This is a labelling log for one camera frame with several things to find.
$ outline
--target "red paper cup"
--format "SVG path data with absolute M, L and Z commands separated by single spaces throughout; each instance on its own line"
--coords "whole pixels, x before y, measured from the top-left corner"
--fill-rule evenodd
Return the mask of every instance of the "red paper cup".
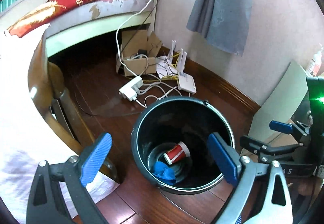
M 172 165 L 176 162 L 179 162 L 183 158 L 189 157 L 190 152 L 187 146 L 183 142 L 180 142 L 173 149 L 164 153 L 163 156 L 166 159 L 167 163 L 169 165 Z

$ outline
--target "cardboard box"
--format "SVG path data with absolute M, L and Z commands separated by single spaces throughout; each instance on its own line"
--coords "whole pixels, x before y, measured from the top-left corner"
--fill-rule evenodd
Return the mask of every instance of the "cardboard box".
M 120 58 L 122 62 L 136 75 L 141 75 L 142 73 L 154 74 L 156 73 L 157 70 L 156 56 L 158 55 L 161 46 L 162 46 L 162 41 L 156 36 L 154 32 L 152 32 L 151 35 L 147 37 L 147 30 L 139 30 L 138 32 L 136 32 L 136 30 L 123 31 L 121 33 Z M 147 57 L 148 57 L 147 68 L 146 68 L 147 59 L 145 57 L 131 59 L 132 57 L 137 55 L 138 50 L 140 49 L 147 51 Z M 133 76 L 133 74 L 130 73 L 120 63 L 117 55 L 116 72 L 118 73 L 120 69 L 124 69 L 124 75 L 126 77 Z

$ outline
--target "paper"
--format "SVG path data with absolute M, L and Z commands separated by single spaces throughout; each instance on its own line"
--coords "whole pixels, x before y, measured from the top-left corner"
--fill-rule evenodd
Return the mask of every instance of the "paper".
M 178 75 L 178 71 L 172 66 L 172 63 L 167 56 L 158 57 L 157 74 L 159 78 Z

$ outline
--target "white panel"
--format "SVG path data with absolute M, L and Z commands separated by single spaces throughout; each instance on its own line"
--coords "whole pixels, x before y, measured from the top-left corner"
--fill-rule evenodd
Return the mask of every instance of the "white panel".
M 278 86 L 254 115 L 249 137 L 264 141 L 274 133 L 269 128 L 272 120 L 287 122 L 291 118 L 308 90 L 306 77 L 306 71 L 293 60 Z

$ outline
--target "pink wall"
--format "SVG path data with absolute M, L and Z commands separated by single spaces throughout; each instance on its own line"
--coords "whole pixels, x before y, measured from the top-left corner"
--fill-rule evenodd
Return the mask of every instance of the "pink wall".
M 223 77 L 262 105 L 289 62 L 306 67 L 324 44 L 324 16 L 315 0 L 253 0 L 242 57 L 209 46 L 186 29 L 195 0 L 161 0 L 155 31 L 164 45 L 185 49 L 190 58 Z

